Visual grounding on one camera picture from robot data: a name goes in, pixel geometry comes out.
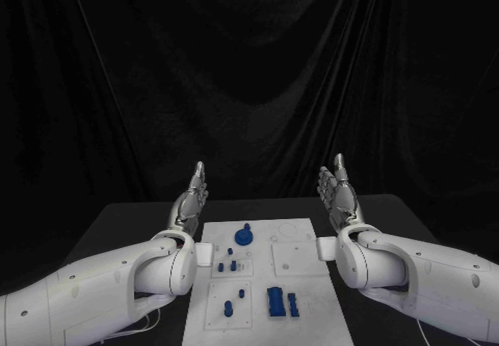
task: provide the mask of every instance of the black backdrop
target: black backdrop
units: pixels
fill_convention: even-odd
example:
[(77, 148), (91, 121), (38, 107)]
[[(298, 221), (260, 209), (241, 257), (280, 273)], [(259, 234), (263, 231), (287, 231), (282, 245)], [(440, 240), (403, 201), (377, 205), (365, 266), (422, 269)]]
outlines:
[(173, 200), (198, 160), (211, 199), (308, 197), (341, 152), (360, 194), (400, 195), (497, 258), (494, 1), (5, 7), (3, 290), (55, 270), (109, 203)]

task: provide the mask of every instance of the blue object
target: blue object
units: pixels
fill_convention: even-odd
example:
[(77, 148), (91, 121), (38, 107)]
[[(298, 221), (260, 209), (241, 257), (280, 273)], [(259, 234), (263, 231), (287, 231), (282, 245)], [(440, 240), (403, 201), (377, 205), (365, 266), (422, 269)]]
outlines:
[(267, 289), (269, 294), (269, 310), (272, 316), (286, 316), (285, 302), (283, 302), (283, 289), (273, 287)]
[(225, 302), (225, 311), (224, 311), (224, 314), (225, 314), (225, 317), (231, 317), (233, 316), (233, 303), (231, 301), (227, 301)]
[(250, 223), (244, 224), (244, 229), (237, 232), (236, 240), (240, 245), (248, 245), (253, 242), (253, 232), (250, 231)]
[(292, 311), (292, 317), (300, 317), (299, 308), (296, 307), (296, 295), (289, 293), (289, 309)]

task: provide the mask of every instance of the dark table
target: dark table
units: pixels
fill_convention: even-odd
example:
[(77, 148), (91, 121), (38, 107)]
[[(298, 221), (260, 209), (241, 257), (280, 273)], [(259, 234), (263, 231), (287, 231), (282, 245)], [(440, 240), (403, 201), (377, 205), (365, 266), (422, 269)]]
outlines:
[[(367, 222), (384, 233), (437, 244), (437, 239), (422, 220), (397, 196), (360, 196), (360, 203)], [(65, 258), (64, 265), (149, 240), (166, 228), (172, 205), (173, 203), (109, 205)], [(336, 235), (319, 197), (273, 200), (210, 200), (199, 218), (195, 241), (201, 241), (205, 222), (279, 218), (309, 218), (318, 237)], [(335, 262), (328, 262), (328, 267), (355, 346), (426, 346), (416, 320), (383, 303), (373, 301), (358, 290), (347, 286)], [(189, 301), (191, 292), (186, 296), (179, 296), (162, 308), (162, 320), (153, 330), (107, 340), (104, 345), (181, 346)], [(463, 337), (458, 337), (423, 322), (422, 326), (432, 346), (472, 345)]]

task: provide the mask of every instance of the robotic hand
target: robotic hand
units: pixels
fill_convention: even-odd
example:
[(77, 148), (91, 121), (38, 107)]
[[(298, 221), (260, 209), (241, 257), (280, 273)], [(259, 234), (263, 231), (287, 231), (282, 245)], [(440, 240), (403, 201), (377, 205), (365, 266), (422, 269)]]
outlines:
[(499, 265), (364, 222), (341, 154), (335, 175), (321, 169), (318, 191), (338, 233), (318, 239), (319, 259), (336, 260), (347, 285), (448, 332), (499, 342)]
[(199, 162), (150, 241), (81, 259), (0, 297), (0, 346), (86, 346), (150, 329), (117, 333), (189, 292), (197, 267), (212, 266), (214, 245), (192, 240), (207, 197)]

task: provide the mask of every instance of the blue knob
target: blue knob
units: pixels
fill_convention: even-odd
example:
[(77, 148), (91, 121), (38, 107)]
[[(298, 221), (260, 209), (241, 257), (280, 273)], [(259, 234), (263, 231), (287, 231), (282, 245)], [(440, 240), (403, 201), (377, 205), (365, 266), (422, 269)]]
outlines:
[(250, 223), (244, 224), (244, 229), (237, 232), (236, 240), (240, 245), (248, 245), (253, 242), (253, 232)]
[(231, 301), (227, 301), (225, 302), (225, 311), (224, 311), (224, 314), (227, 317), (231, 317), (233, 316), (233, 303)]

